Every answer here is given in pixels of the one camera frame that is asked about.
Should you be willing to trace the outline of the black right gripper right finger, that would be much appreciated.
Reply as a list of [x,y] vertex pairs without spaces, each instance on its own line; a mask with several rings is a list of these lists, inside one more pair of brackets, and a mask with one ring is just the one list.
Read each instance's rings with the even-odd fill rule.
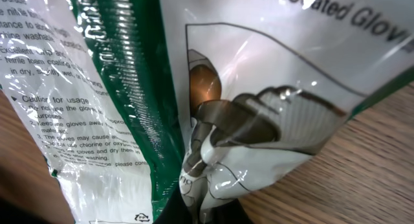
[[210,224],[254,224],[238,199],[213,209]]

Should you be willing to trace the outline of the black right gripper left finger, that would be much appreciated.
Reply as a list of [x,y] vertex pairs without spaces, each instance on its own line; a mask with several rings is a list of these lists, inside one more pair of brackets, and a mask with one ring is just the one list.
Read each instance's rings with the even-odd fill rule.
[[192,224],[192,216],[176,187],[160,216],[153,224]]

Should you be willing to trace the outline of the green 3M gloves packet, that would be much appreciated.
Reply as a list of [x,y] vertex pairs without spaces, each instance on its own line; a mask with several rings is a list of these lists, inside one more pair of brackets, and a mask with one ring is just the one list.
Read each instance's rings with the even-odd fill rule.
[[76,223],[193,223],[413,81],[413,0],[1,0],[1,90]]

